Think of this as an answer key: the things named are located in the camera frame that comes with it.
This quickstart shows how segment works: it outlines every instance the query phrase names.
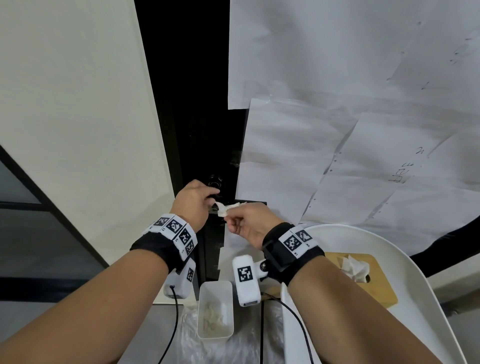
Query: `clear plastic container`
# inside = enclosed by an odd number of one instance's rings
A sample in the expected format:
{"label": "clear plastic container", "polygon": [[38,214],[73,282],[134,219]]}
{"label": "clear plastic container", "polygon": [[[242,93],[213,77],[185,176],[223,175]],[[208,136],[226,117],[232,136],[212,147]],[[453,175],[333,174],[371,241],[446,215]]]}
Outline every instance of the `clear plastic container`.
{"label": "clear plastic container", "polygon": [[198,300],[197,335],[204,344],[226,342],[233,334],[233,289],[226,280],[205,282]]}

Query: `white tissue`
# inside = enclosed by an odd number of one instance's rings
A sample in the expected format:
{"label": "white tissue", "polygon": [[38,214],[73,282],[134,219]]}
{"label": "white tissue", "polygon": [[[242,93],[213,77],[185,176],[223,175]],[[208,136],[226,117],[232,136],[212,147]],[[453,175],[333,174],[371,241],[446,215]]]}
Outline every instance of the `white tissue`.
{"label": "white tissue", "polygon": [[218,206],[218,215],[221,218],[224,218],[225,216],[227,216],[227,210],[228,209],[233,208],[233,207],[238,207],[240,205],[244,205],[244,204],[246,204],[246,202],[244,202],[244,203],[237,202],[236,204],[225,206],[223,203],[215,201],[215,204]]}
{"label": "white tissue", "polygon": [[351,255],[348,258],[343,258],[341,270],[354,282],[367,283],[367,275],[370,272],[370,264],[363,261],[358,261],[352,258]]}

